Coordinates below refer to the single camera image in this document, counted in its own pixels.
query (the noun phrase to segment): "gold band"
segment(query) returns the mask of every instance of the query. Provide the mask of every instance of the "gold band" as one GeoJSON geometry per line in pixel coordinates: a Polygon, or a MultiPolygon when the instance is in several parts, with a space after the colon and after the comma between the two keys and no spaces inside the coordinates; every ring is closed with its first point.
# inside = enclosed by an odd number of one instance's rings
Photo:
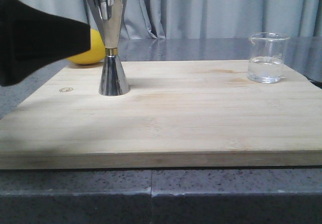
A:
{"type": "Polygon", "coordinates": [[[117,55],[117,48],[105,48],[106,55],[117,55]]]}

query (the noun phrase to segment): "cutting board edge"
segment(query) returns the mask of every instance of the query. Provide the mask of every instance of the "cutting board edge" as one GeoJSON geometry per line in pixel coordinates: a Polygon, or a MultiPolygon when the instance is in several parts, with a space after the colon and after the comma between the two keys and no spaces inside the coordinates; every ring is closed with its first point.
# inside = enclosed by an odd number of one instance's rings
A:
{"type": "Polygon", "coordinates": [[[322,151],[0,156],[0,170],[322,166],[322,151]]]}

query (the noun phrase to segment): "water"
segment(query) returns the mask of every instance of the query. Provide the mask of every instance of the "water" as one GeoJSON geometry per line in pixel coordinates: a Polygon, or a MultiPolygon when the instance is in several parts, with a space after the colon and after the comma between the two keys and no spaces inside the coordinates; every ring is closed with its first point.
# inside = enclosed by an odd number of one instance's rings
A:
{"type": "Polygon", "coordinates": [[[274,57],[258,56],[251,58],[248,78],[254,82],[275,83],[281,80],[283,61],[274,57]]]}

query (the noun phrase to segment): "lemon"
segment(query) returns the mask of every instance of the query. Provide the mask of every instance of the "lemon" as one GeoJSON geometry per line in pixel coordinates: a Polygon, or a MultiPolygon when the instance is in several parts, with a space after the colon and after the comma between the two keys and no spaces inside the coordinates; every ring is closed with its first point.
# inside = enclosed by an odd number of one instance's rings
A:
{"type": "Polygon", "coordinates": [[[100,33],[91,29],[91,49],[67,59],[75,64],[93,64],[105,58],[105,47],[100,33]]]}

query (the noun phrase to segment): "engraved logo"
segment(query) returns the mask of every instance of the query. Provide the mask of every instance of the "engraved logo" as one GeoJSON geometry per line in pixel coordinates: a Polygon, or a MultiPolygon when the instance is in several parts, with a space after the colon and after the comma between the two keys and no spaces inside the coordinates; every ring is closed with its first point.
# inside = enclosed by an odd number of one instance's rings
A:
{"type": "Polygon", "coordinates": [[[72,90],[73,90],[72,87],[64,87],[64,88],[59,89],[60,92],[70,92],[72,90]]]}

